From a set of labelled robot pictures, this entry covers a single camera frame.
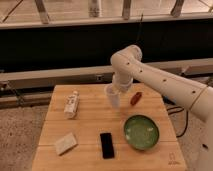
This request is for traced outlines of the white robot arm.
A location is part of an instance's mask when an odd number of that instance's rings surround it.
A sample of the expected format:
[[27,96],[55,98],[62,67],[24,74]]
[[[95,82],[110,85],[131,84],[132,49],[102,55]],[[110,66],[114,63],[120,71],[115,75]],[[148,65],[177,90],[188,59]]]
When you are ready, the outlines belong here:
[[130,45],[111,56],[112,84],[126,92],[134,79],[193,113],[205,123],[195,171],[213,171],[213,88],[141,62],[142,51]]

